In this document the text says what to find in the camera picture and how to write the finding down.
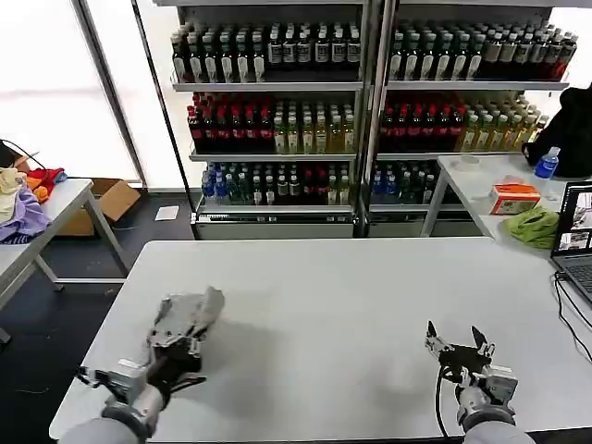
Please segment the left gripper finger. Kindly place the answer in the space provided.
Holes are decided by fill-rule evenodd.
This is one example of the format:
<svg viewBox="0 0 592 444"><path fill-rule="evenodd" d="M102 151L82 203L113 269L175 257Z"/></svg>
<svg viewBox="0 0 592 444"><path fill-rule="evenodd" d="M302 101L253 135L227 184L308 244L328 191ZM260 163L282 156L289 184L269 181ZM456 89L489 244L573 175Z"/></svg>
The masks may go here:
<svg viewBox="0 0 592 444"><path fill-rule="evenodd" d="M189 355L200 355L202 343L207 339L208 332L216 324L214 318L189 318L186 321L184 348Z"/></svg>

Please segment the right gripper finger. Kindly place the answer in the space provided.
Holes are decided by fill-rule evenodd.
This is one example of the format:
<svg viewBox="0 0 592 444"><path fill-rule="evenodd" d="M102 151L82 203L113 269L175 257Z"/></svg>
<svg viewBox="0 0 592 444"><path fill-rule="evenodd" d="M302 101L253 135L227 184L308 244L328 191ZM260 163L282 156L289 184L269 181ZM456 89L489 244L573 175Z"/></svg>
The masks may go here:
<svg viewBox="0 0 592 444"><path fill-rule="evenodd" d="M483 357L492 357L495 351L495 345L489 343L484 333L476 326L471 326L472 335L475 341L477 354Z"/></svg>
<svg viewBox="0 0 592 444"><path fill-rule="evenodd" d="M451 345L438 335L431 320L427 322L425 346L431 354L441 354L443 352L451 351Z"/></svg>

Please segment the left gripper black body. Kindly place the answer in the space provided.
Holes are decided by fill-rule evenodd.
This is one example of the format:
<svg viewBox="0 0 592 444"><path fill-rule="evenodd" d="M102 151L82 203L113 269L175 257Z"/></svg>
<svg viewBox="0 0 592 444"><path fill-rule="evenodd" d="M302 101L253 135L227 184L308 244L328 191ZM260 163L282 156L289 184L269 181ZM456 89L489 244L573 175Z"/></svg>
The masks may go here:
<svg viewBox="0 0 592 444"><path fill-rule="evenodd" d="M204 382L202 358L190 354L181 346L159 349L156 360L148 372L148 384L158 389L164 399Z"/></svg>

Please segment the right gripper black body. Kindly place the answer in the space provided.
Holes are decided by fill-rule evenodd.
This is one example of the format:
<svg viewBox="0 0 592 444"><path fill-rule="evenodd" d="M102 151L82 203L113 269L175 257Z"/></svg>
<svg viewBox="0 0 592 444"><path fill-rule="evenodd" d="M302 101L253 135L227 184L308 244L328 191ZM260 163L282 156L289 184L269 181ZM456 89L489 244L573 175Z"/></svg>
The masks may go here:
<svg viewBox="0 0 592 444"><path fill-rule="evenodd" d="M445 369L447 377L463 377L463 370L471 374L482 374L485 366L490 365L492 357L477 354L475 347L451 345L451 351L443 352L438 362Z"/></svg>

